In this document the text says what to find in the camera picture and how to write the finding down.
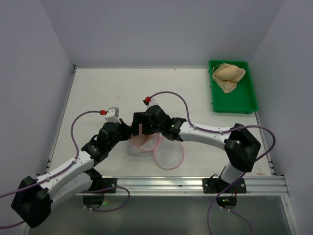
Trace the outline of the pink bra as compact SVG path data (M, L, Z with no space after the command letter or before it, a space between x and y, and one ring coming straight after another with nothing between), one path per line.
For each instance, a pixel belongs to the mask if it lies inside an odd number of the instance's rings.
M139 124L138 126L138 135L132 135L131 136L131 143L140 148L142 145L144 145L146 142L148 142L150 139L150 135L145 135L142 133L142 124Z

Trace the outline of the white mesh laundry bag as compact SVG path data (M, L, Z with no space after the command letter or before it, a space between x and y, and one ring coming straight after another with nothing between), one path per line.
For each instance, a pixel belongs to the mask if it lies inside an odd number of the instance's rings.
M152 156L155 163L162 169L172 170L178 168L184 160L184 149L181 143L170 141L160 133L150 135L150 139L140 148L128 140L128 151L137 157Z

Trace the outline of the beige bra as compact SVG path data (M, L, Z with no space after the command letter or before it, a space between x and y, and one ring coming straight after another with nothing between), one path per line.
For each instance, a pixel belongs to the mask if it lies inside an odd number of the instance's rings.
M220 86L225 94L231 93L242 80L246 70L236 65L222 63L215 66L212 73L213 80Z

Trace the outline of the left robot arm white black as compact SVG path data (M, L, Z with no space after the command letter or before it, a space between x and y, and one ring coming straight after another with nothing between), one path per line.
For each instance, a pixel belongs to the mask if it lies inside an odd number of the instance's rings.
M68 162L37 178L24 178L14 192L11 208L30 228L36 228L53 208L78 193L114 193L119 188L117 183L104 180L94 167L131 135L131 127L124 122L106 122Z

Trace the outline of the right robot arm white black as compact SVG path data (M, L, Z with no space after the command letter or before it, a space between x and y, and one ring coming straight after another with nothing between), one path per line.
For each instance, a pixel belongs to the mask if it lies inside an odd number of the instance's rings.
M241 124L207 132L206 126L170 117L158 105L134 113L131 127L135 136L159 133L170 141L197 142L224 150L229 162L213 184L216 192L232 190L243 173L251 172L261 148L260 142Z

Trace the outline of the green plastic tray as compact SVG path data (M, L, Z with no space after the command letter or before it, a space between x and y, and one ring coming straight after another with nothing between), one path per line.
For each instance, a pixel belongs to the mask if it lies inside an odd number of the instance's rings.
M237 83L236 88L226 94L213 79L213 72L223 63L244 69L245 75ZM253 81L248 63L233 60L209 60L210 88L212 92L213 111L215 113L251 114L259 110Z

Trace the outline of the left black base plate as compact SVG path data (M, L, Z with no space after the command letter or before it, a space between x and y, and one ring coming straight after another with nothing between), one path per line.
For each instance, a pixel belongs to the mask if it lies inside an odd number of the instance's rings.
M93 180L90 188L84 193L116 193L117 179L116 178L97 178Z

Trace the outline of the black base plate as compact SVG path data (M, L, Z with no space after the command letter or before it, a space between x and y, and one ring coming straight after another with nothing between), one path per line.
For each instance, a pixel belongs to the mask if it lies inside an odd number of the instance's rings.
M213 176L210 178L203 178L202 179L202 188L203 192L205 194L218 194L222 190L224 190L226 187L228 187L229 184L220 180L219 178L214 178ZM231 186L228 190L226 190L224 193L239 193L239 194L244 194L247 193L246 189L246 183L244 179L240 179L236 184Z
M93 180L90 188L84 193L116 193L117 179L116 178L97 178Z

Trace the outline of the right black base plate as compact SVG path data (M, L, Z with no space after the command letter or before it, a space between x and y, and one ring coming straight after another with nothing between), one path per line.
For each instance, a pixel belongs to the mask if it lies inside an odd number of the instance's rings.
M203 192L205 194L218 194L222 190L224 190L226 187L228 187L229 184L220 180L219 178L214 178L213 176L210 178L203 178L202 179L202 188ZM244 194L247 193L246 189L246 183L244 179L240 179L236 184L231 186L228 190L226 190L224 193L239 193L239 194Z

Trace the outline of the aluminium rail front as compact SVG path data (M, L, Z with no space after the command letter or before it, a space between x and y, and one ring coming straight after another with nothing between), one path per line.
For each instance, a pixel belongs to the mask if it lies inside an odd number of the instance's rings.
M166 196L214 196L205 194L202 188L204 177L102 177L116 178L117 195L127 194L135 196L166 195ZM50 196L74 196L87 191L93 180L85 173L76 177L62 180L60 177L40 176L35 179L42 188L47 189ZM247 193L223 193L237 196L284 196L288 194L285 179L277 176L244 177Z

